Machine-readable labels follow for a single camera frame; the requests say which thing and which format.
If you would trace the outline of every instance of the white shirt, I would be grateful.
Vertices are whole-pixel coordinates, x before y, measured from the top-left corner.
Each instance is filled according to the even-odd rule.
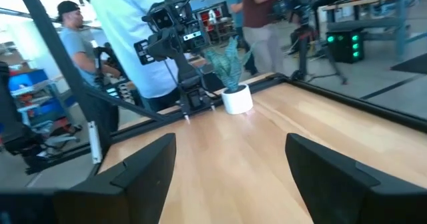
[[[153,33],[141,18],[153,3],[164,0],[91,0],[105,36],[111,43],[129,79],[145,98],[162,97],[176,87],[178,69],[174,60],[142,65],[133,44]]]

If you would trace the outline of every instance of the beige pants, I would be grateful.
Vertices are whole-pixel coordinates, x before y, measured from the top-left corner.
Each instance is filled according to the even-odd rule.
[[[244,27],[243,32],[249,45],[256,43],[253,54],[255,66],[260,73],[278,72],[282,69],[284,55],[274,24],[260,28]]]

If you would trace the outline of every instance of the camera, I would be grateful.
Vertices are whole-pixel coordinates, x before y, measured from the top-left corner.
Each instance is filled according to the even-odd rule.
[[[277,0],[273,5],[273,13],[276,19],[286,19],[286,13],[291,11],[292,15],[300,18],[300,25],[308,25],[312,0]]]
[[[203,23],[193,17],[189,0],[154,3],[141,19],[153,31],[147,40],[134,44],[142,65],[198,53],[209,45]]]

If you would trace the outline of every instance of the gray t-shirt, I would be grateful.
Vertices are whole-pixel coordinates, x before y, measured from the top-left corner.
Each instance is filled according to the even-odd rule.
[[[59,38],[61,38],[62,44],[64,45],[65,50],[67,50],[68,55],[70,57],[73,57],[76,53],[83,52],[86,53],[89,59],[92,59],[94,62],[96,61],[96,56],[93,52],[92,44],[89,41],[85,40],[85,38],[79,31],[72,30],[70,28],[64,28],[59,34]],[[87,84],[91,85],[92,87],[96,87],[99,89],[101,88],[101,85],[96,81],[97,76],[95,73],[90,73],[86,70],[81,69],[76,63],[74,63],[74,65],[77,67],[81,77],[87,82]]]

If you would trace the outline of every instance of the black mat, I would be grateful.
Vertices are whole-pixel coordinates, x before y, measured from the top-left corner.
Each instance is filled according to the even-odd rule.
[[[427,74],[427,53],[392,67],[393,71]]]

